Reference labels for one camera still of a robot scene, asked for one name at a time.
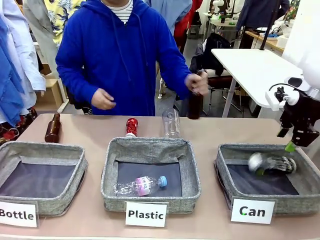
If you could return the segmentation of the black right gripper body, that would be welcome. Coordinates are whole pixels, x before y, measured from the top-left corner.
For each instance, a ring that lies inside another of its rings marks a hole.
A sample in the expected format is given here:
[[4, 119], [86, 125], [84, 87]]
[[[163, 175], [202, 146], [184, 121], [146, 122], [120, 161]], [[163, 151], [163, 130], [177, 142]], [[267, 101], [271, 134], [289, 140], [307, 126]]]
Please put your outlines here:
[[320, 132], [314, 128], [320, 119], [320, 101], [301, 91], [288, 94], [280, 117], [281, 128], [293, 129], [291, 141], [299, 147], [308, 147]]

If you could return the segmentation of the person's left hand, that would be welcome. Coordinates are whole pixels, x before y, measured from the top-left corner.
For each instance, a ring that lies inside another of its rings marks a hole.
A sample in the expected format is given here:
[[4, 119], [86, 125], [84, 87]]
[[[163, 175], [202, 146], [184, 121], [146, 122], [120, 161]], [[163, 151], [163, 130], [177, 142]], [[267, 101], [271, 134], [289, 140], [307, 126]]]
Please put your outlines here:
[[209, 92], [208, 73], [205, 70], [201, 70], [197, 74], [189, 74], [184, 82], [187, 88], [196, 94], [205, 96]]

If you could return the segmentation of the person's right hand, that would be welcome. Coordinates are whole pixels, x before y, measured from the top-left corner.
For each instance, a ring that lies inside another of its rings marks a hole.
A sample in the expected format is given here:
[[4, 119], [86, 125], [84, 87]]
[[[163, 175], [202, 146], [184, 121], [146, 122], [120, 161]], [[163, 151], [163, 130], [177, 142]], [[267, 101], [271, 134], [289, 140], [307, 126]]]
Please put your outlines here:
[[116, 103], [104, 89], [98, 88], [91, 98], [91, 105], [100, 110], [110, 110], [116, 106]]

